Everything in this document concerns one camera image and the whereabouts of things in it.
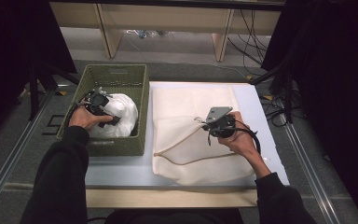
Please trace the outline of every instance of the person's left hand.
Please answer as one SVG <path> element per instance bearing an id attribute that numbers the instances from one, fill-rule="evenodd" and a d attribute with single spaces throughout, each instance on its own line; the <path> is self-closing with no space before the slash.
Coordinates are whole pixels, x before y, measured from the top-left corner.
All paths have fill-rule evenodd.
<path id="1" fill-rule="evenodd" d="M 80 126 L 89 131 L 95 124 L 100 122 L 109 122 L 113 119 L 112 116 L 95 116 L 91 114 L 83 105 L 79 106 L 73 113 L 69 120 L 69 127 Z"/>

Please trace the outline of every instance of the white cloth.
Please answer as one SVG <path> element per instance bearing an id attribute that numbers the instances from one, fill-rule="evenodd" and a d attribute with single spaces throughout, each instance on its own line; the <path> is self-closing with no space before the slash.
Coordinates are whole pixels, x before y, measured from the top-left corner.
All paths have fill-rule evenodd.
<path id="1" fill-rule="evenodd" d="M 195 118 L 206 119 L 211 107 L 239 110 L 233 90 L 153 89 L 153 172 L 180 185 L 221 183 L 253 175 L 248 161 L 220 145 Z"/>
<path id="2" fill-rule="evenodd" d="M 103 128 L 95 125 L 89 131 L 90 137 L 107 138 L 107 137 L 128 137 L 135 127 L 138 119 L 138 109 L 133 100 L 121 93 L 110 94 L 109 103 L 103 110 L 112 116 L 120 117 L 116 125 L 106 124 Z"/>

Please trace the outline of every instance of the white stuffed item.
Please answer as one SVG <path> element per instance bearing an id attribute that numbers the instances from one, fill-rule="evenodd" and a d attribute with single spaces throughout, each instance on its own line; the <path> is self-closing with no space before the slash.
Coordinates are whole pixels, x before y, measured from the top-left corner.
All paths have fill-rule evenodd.
<path id="1" fill-rule="evenodd" d="M 120 117 L 116 125 L 105 124 L 103 128 L 95 125 L 89 131 L 90 137 L 109 138 L 109 137 L 128 137 L 135 127 L 138 119 L 138 109 L 135 102 L 125 94 L 110 94 L 109 103 L 103 110 L 112 116 Z"/>
<path id="2" fill-rule="evenodd" d="M 249 162 L 201 127 L 211 107 L 238 103 L 231 88 L 153 89 L 153 172 L 180 185 L 204 185 L 250 176 Z"/>

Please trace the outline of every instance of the storage basket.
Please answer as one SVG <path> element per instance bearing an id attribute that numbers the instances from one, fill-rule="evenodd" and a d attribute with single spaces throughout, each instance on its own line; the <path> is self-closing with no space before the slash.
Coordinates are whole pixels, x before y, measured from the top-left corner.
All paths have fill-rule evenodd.
<path id="1" fill-rule="evenodd" d="M 138 108 L 138 120 L 128 137 L 95 138 L 88 144 L 89 155 L 104 156 L 142 156 L 145 151 L 147 105 L 149 99 L 149 78 L 145 64 L 90 64 L 80 79 L 72 103 L 79 102 L 92 89 L 102 87 L 108 94 L 128 95 Z M 57 134 L 62 138 L 68 114 Z"/>

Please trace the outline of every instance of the green basket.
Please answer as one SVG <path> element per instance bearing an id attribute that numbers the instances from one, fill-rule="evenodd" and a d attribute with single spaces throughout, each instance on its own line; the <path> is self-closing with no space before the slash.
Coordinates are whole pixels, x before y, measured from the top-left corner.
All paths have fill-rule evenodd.
<path id="1" fill-rule="evenodd" d="M 102 87 L 107 93 L 128 95 L 138 108 L 138 120 L 128 137 L 95 138 L 88 144 L 89 155 L 104 156 L 142 156 L 145 151 L 147 104 L 149 99 L 149 77 L 145 64 L 90 64 L 86 66 L 77 87 L 73 102 L 78 102 L 92 89 Z M 58 131 L 62 138 L 68 114 Z"/>

